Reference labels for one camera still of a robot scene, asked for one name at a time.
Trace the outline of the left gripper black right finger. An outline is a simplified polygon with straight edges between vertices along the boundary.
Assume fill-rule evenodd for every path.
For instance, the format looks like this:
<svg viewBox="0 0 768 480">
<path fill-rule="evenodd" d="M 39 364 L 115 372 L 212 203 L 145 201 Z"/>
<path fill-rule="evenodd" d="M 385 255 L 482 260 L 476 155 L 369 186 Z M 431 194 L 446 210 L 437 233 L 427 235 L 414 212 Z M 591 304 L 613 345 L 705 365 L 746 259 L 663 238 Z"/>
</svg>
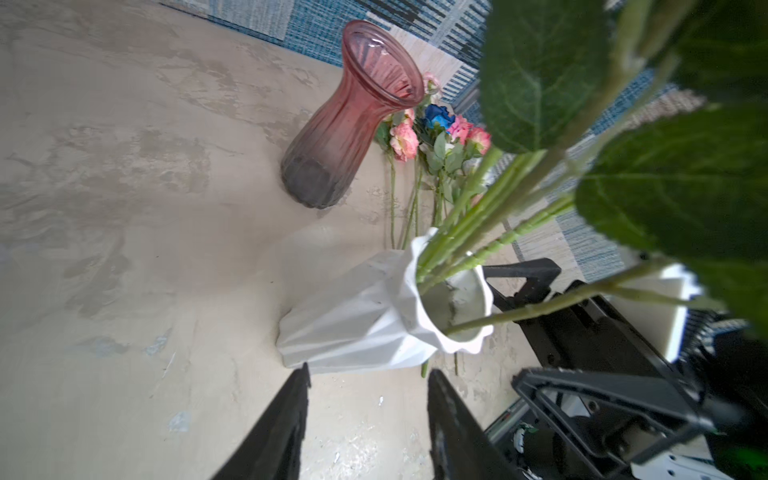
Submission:
<svg viewBox="0 0 768 480">
<path fill-rule="evenodd" d="M 430 456 L 435 479 L 517 479 L 440 370 L 428 376 Z"/>
</svg>

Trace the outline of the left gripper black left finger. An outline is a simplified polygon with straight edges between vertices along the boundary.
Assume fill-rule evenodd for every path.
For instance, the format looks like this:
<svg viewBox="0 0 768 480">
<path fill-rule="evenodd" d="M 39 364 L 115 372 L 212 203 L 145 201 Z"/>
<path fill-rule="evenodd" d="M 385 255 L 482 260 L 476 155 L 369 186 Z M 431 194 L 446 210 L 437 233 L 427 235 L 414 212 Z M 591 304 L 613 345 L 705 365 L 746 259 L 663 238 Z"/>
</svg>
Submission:
<svg viewBox="0 0 768 480">
<path fill-rule="evenodd" d="M 300 477 L 311 377 L 309 366 L 294 370 L 215 479 Z"/>
</svg>

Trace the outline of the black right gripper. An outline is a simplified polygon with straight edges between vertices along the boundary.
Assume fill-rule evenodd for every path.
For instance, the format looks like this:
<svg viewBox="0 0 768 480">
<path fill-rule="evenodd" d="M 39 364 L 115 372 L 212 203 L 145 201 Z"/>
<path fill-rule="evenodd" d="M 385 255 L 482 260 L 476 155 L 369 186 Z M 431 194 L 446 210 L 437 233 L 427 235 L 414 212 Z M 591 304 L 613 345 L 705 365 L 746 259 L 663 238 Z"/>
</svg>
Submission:
<svg viewBox="0 0 768 480">
<path fill-rule="evenodd" d="M 668 360 L 595 296 L 521 323 L 538 366 L 487 431 L 515 479 L 763 479 L 767 345 L 695 310 Z"/>
</svg>

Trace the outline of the white ribbed ceramic vase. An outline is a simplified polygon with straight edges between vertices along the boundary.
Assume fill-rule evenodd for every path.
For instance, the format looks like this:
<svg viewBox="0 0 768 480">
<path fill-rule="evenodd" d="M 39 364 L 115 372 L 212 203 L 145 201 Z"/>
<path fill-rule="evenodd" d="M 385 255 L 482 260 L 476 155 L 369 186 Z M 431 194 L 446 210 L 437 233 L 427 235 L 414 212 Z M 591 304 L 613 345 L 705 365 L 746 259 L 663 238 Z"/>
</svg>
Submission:
<svg viewBox="0 0 768 480">
<path fill-rule="evenodd" d="M 493 326 L 447 330 L 491 314 L 493 294 L 482 269 L 418 291 L 417 260 L 436 232 L 372 256 L 295 305 L 279 322 L 284 366 L 360 373 L 417 367 L 437 352 L 479 353 Z"/>
</svg>

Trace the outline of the white and pale blue rose stem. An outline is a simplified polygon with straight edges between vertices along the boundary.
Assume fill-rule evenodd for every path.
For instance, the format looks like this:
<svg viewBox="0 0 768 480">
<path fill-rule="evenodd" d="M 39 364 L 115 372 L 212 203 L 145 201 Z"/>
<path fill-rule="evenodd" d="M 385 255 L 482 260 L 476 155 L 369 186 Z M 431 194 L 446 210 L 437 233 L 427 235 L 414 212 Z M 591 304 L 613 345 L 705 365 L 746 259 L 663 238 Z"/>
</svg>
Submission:
<svg viewBox="0 0 768 480">
<path fill-rule="evenodd" d="M 479 100 L 511 175 L 475 207 L 461 200 L 430 241 L 427 288 L 481 260 L 478 242 L 553 171 L 597 232 L 677 260 L 703 281 L 767 265 L 767 5 L 763 1 L 496 1 Z M 603 133 L 585 161 L 567 150 L 644 70 L 701 95 L 691 113 Z"/>
</svg>

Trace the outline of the red ribbed glass vase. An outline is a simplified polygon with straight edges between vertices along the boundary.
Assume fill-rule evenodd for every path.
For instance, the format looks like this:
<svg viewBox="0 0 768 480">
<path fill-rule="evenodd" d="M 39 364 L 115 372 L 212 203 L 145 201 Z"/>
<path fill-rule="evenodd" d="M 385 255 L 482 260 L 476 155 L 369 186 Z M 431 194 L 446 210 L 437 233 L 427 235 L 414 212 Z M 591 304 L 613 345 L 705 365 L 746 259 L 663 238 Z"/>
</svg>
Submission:
<svg viewBox="0 0 768 480">
<path fill-rule="evenodd" d="M 382 28 L 349 22 L 342 34 L 341 82 L 290 143 L 281 180 L 298 203 L 336 205 L 352 183 L 383 119 L 416 106 L 422 75 L 408 52 Z"/>
</svg>

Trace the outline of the large blush pink rose stem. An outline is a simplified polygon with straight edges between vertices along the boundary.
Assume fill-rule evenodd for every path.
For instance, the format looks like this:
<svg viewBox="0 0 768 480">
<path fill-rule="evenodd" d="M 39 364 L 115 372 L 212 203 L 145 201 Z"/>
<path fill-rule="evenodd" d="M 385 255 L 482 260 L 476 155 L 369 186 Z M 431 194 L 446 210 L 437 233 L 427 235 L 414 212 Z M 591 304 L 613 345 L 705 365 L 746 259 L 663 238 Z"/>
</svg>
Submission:
<svg viewBox="0 0 768 480">
<path fill-rule="evenodd" d="M 620 133 L 579 181 L 574 199 L 598 233 L 649 259 L 547 303 L 522 321 L 598 293 L 653 302 L 629 282 L 679 263 L 706 295 L 767 331 L 767 108 L 729 104 Z"/>
</svg>

